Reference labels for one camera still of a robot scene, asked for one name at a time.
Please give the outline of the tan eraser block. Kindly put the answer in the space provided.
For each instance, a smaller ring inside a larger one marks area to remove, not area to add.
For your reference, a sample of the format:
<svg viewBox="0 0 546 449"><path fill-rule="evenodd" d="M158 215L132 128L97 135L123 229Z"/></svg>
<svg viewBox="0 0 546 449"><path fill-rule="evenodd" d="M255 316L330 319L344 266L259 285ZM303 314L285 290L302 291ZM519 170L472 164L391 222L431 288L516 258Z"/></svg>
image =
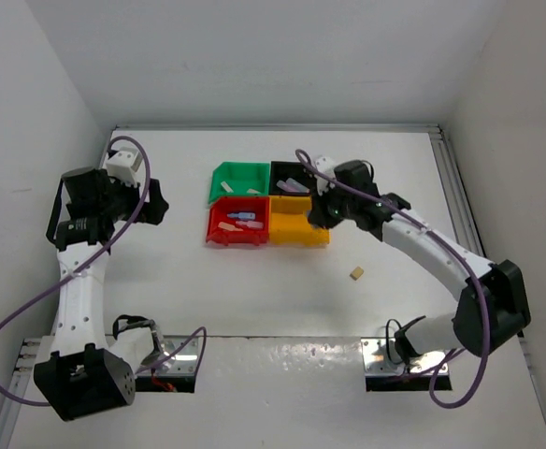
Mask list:
<svg viewBox="0 0 546 449"><path fill-rule="evenodd" d="M351 273L350 277L357 281L364 274L364 270L361 267L356 267Z"/></svg>

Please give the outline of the beige white mini stapler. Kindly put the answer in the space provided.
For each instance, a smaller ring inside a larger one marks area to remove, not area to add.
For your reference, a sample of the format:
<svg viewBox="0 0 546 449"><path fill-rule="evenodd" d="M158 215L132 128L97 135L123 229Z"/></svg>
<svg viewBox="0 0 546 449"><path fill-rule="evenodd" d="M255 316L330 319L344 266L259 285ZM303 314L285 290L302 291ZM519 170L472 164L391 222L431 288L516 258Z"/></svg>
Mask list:
<svg viewBox="0 0 546 449"><path fill-rule="evenodd" d="M234 192L233 188L226 181L221 181L220 186L228 194L232 194Z"/></svg>

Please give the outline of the orange correction tape dispenser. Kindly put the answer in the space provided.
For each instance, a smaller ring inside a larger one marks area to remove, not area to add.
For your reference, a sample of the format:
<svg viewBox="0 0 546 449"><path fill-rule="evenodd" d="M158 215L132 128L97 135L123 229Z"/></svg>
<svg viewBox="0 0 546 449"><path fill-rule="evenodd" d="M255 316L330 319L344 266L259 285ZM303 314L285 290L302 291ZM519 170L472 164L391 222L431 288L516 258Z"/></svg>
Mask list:
<svg viewBox="0 0 546 449"><path fill-rule="evenodd" d="M220 229L223 229L223 230L226 230L226 231L229 231L229 232L237 232L239 231L239 228L235 227L234 225L231 225L229 223L225 223L225 222L219 222L218 223L218 227Z"/></svg>

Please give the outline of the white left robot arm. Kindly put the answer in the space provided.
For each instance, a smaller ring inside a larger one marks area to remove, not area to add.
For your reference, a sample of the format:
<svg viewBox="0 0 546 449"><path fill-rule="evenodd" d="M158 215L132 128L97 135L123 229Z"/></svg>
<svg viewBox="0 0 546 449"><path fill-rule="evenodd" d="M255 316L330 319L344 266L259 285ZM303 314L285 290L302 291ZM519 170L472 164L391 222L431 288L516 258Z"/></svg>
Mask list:
<svg viewBox="0 0 546 449"><path fill-rule="evenodd" d="M62 204L55 203L48 235L65 284L50 357L35 364L34 382L59 417L73 421L132 404L138 370L162 353L158 326L142 316L120 316L108 342L104 283L115 224L158 225L169 205L158 180L141 191L131 172L117 178L79 168L62 176L58 190L68 194L69 218L60 220Z"/></svg>

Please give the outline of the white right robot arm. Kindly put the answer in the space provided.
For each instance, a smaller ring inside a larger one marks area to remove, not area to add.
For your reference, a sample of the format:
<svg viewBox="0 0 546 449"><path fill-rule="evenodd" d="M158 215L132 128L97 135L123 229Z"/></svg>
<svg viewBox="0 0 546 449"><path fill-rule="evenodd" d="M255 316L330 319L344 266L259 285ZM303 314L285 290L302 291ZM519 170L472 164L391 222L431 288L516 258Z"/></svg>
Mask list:
<svg viewBox="0 0 546 449"><path fill-rule="evenodd" d="M316 180L310 190L312 226L333 229L354 222L424 268L457 302L450 313L423 315L400 326L389 355L402 363L439 350L483 356L530 324L523 273L513 262L492 262L431 229L404 198L380 194L365 161L337 164L323 156L305 166Z"/></svg>

